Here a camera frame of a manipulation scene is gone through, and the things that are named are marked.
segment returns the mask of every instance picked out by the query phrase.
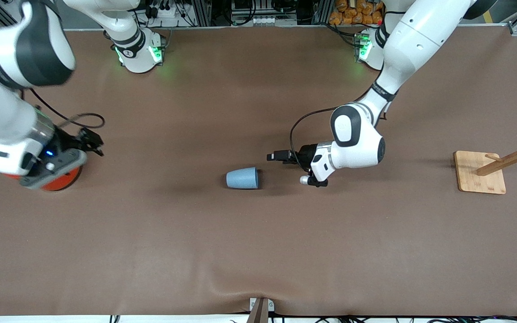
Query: wooden mug tree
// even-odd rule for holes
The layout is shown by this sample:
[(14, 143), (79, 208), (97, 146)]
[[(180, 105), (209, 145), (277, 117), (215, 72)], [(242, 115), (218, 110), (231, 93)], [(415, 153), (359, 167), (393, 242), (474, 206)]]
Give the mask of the wooden mug tree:
[(505, 194), (502, 169), (517, 163), (517, 151), (502, 158), (495, 153), (457, 151), (454, 160), (462, 192)]

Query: wooden base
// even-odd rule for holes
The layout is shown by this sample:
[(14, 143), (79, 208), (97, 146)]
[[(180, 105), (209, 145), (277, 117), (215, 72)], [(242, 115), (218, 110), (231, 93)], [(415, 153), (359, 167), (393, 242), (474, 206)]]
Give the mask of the wooden base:
[(476, 170), (492, 163), (494, 160), (484, 155), (500, 157), (495, 153), (478, 153), (472, 151), (457, 151), (454, 153), (458, 188), (462, 192), (488, 194), (506, 194), (506, 185), (502, 171), (493, 172), (486, 176), (476, 175)]

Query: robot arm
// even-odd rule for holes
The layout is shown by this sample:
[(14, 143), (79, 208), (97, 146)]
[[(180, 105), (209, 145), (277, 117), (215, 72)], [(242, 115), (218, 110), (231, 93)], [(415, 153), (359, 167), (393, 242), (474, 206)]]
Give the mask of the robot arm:
[[(68, 172), (84, 163), (83, 151), (100, 153), (102, 141), (88, 130), (83, 131), (85, 138), (66, 134), (13, 91), (63, 84), (75, 68), (55, 4), (27, 0), (21, 9), (19, 24), (0, 28), (0, 172), (28, 176), (26, 186), (38, 188), (60, 176), (60, 171)], [(70, 148), (78, 148), (78, 165), (65, 159), (55, 171), (42, 171), (40, 166), (49, 161), (49, 153), (42, 151), (60, 155)]]
[(144, 73), (162, 63), (164, 39), (148, 28), (139, 28), (130, 12), (139, 0), (64, 0), (67, 6), (95, 20), (105, 29), (119, 61), (133, 73)]
[(305, 167), (309, 175), (300, 182), (312, 186), (326, 186), (330, 174), (340, 168), (380, 163), (386, 149), (375, 128), (381, 113), (402, 84), (440, 49), (475, 1), (416, 0), (384, 45), (384, 67), (371, 88), (359, 100), (334, 110), (330, 119), (334, 141), (303, 146), (298, 153), (275, 152), (267, 159), (309, 165)]

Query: blue cup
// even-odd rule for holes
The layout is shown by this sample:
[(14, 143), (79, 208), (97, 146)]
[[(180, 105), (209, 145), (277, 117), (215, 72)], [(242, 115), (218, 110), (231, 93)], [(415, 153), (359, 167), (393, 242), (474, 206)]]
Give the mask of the blue cup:
[(226, 173), (226, 185), (230, 188), (253, 190), (259, 187), (259, 172), (256, 167), (242, 168)]

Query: orange bag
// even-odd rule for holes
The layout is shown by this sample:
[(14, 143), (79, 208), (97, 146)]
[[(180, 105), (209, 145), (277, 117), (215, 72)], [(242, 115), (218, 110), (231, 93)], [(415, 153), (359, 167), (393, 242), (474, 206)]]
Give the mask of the orange bag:
[(368, 7), (368, 3), (366, 0), (356, 0), (356, 11), (362, 12), (366, 7)]
[(372, 23), (376, 25), (382, 25), (382, 15), (380, 12), (372, 13)]
[(371, 25), (372, 24), (372, 17), (368, 16), (368, 15), (363, 16), (363, 24)]
[(350, 8), (350, 9), (347, 9), (345, 12), (344, 12), (344, 18), (354, 18), (356, 17), (358, 13), (356, 12), (356, 9), (354, 8)]
[(358, 14), (356, 14), (356, 16), (354, 18), (352, 18), (352, 23), (353, 24), (360, 24), (361, 22), (363, 22), (363, 14), (362, 13), (358, 13)]
[(345, 10), (348, 9), (348, 2), (346, 0), (336, 0), (334, 5), (339, 12), (345, 12)]
[(336, 26), (336, 25), (340, 25), (341, 22), (342, 22), (342, 13), (333, 12), (332, 14), (330, 14), (329, 24)]
[(363, 9), (363, 14), (369, 15), (372, 13), (372, 4), (367, 4), (366, 8)]

